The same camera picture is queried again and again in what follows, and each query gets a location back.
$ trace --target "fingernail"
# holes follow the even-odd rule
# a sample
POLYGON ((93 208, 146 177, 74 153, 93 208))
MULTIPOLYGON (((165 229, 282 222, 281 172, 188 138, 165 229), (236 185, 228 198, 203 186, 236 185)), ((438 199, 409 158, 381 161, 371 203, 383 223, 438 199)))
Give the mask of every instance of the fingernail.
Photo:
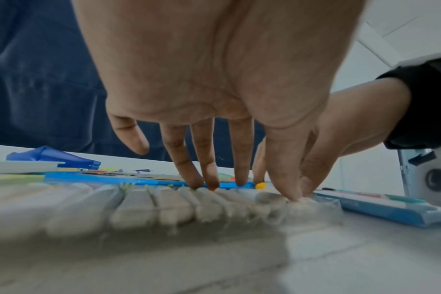
POLYGON ((298 186, 301 188, 301 192, 304 197, 308 197, 314 192, 313 181, 307 177, 300 178, 298 181, 298 186))

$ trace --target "yellow object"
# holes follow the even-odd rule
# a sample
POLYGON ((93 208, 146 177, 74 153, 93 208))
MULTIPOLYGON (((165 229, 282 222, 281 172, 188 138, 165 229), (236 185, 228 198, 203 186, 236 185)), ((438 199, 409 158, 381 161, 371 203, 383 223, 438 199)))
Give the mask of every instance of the yellow object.
POLYGON ((264 190, 266 188, 266 183, 256 184, 256 190, 264 190))

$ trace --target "table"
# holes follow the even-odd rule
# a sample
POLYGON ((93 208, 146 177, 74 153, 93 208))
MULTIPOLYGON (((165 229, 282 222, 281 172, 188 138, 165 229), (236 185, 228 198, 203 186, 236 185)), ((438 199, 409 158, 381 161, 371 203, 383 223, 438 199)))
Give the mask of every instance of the table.
MULTIPOLYGON (((13 150, 0 148, 0 160, 13 150)), ((86 156, 176 172, 171 163, 86 156)), ((262 238, 166 238, 151 248, 141 238, 2 247, 0 294, 441 293, 441 228, 346 213, 343 225, 262 238)))

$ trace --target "human hand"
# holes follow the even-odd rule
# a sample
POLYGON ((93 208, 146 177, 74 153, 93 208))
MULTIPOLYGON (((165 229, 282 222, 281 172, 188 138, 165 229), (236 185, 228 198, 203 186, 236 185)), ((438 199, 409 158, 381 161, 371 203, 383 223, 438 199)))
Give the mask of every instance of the human hand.
MULTIPOLYGON (((308 196, 326 179, 340 156, 357 153, 384 142, 410 105, 408 87, 384 78, 331 94, 306 142, 299 186, 308 196)), ((266 143, 259 144, 253 181, 264 181, 266 143)))
POLYGON ((219 186, 214 117, 229 120, 238 185, 248 179, 253 118, 265 126, 276 188, 300 196, 303 138, 324 109, 364 0, 74 0, 108 92, 120 140, 144 154, 136 120, 160 123, 190 187, 203 178, 187 152, 189 125, 210 189, 219 186))

